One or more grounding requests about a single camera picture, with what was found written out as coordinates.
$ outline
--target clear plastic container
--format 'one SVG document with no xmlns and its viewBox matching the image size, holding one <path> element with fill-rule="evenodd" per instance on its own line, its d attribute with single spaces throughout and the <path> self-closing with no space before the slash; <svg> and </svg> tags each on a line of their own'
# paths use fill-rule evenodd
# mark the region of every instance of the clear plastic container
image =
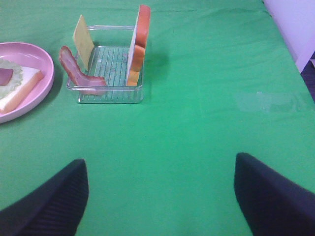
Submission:
<svg viewBox="0 0 315 236">
<path fill-rule="evenodd" d="M 87 71 L 76 54 L 81 71 L 104 76 L 107 86 L 76 86 L 68 77 L 67 89 L 78 103 L 139 103 L 143 100 L 143 66 L 137 86 L 126 86 L 128 50 L 134 26 L 88 26 L 95 47 Z M 102 96 L 85 95 L 86 91 L 101 91 Z"/>
</svg>

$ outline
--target bacon strip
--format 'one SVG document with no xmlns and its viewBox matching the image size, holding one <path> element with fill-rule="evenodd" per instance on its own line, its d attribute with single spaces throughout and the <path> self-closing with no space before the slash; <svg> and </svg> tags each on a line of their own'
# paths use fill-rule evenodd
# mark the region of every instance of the bacon strip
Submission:
<svg viewBox="0 0 315 236">
<path fill-rule="evenodd" d="M 59 61 L 66 70 L 69 78 L 76 86 L 106 86 L 102 76 L 90 76 L 82 73 L 74 56 L 67 46 L 63 46 L 59 52 Z M 82 91 L 82 94 L 103 95 L 104 91 Z"/>
</svg>

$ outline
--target green tablecloth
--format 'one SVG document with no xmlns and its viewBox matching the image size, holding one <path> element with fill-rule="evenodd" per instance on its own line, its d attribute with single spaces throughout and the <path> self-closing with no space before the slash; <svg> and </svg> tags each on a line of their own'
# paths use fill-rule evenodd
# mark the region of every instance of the green tablecloth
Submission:
<svg viewBox="0 0 315 236">
<path fill-rule="evenodd" d="M 139 3 L 152 11 L 144 100 L 77 104 L 58 53 L 74 50 L 79 15 L 134 25 Z M 56 74 L 0 125 L 0 209 L 76 158 L 90 183 L 78 236 L 251 235 L 233 191 L 241 151 L 315 191 L 314 103 L 259 0 L 2 1 L 6 41 L 42 47 Z"/>
</svg>

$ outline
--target toast slice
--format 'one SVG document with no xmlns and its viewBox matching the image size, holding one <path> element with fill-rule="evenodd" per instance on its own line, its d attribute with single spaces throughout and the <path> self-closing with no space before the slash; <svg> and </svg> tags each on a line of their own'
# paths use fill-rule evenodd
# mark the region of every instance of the toast slice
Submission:
<svg viewBox="0 0 315 236">
<path fill-rule="evenodd" d="M 21 66 L 21 84 L 4 98 L 0 99 L 0 113 L 13 111 L 31 92 L 35 85 L 44 77 L 43 73 L 35 68 Z"/>
<path fill-rule="evenodd" d="M 151 10 L 140 5 L 128 54 L 127 86 L 137 86 L 146 51 Z"/>
</svg>

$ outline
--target pink bowl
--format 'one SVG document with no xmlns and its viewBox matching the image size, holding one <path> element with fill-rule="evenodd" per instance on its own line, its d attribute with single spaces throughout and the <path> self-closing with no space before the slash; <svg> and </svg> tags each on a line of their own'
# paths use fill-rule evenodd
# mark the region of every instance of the pink bowl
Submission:
<svg viewBox="0 0 315 236">
<path fill-rule="evenodd" d="M 30 43 L 0 43 L 0 58 L 21 66 L 40 69 L 44 78 L 12 112 L 0 114 L 0 123 L 15 119 L 37 106 L 50 91 L 54 82 L 54 63 L 50 55 L 40 47 Z"/>
</svg>

